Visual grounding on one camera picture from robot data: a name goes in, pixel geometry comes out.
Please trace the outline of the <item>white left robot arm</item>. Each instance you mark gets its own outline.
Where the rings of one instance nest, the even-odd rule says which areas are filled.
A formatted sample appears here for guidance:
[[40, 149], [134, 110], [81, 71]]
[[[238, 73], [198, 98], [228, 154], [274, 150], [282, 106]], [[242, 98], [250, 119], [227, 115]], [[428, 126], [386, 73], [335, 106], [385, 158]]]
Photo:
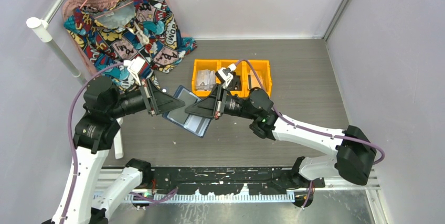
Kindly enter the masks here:
[[152, 81], [143, 81], [140, 91], [121, 94], [110, 78], [100, 76], [92, 78], [80, 91], [85, 113], [75, 128], [68, 130], [70, 174], [59, 207], [47, 223], [108, 223], [133, 189], [153, 186], [151, 163], [133, 158], [101, 198], [93, 198], [102, 166], [121, 128], [118, 119], [141, 111], [160, 115], [185, 105]]

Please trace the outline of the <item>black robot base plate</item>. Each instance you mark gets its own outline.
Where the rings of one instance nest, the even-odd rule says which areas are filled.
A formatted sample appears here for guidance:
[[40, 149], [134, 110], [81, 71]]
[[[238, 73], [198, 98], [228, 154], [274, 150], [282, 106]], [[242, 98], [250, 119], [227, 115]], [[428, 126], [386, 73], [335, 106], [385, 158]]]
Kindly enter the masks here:
[[160, 201], [171, 194], [168, 203], [290, 202], [308, 207], [325, 181], [309, 183], [297, 175], [291, 167], [155, 167], [134, 200]]

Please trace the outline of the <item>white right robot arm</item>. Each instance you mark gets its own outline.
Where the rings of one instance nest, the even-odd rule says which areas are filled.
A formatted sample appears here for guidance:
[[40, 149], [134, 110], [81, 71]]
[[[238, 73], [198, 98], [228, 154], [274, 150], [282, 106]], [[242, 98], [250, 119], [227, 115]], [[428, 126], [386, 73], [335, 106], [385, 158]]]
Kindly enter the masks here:
[[296, 159], [291, 180], [297, 187], [307, 187], [315, 179], [331, 176], [340, 176], [360, 186], [368, 183], [377, 147], [359, 127], [349, 125], [342, 130], [303, 123], [276, 112], [273, 106], [267, 93], [260, 88], [240, 98], [218, 84], [208, 97], [185, 111], [214, 120], [222, 115], [250, 119], [249, 128], [259, 138], [287, 141], [323, 153], [319, 157]]

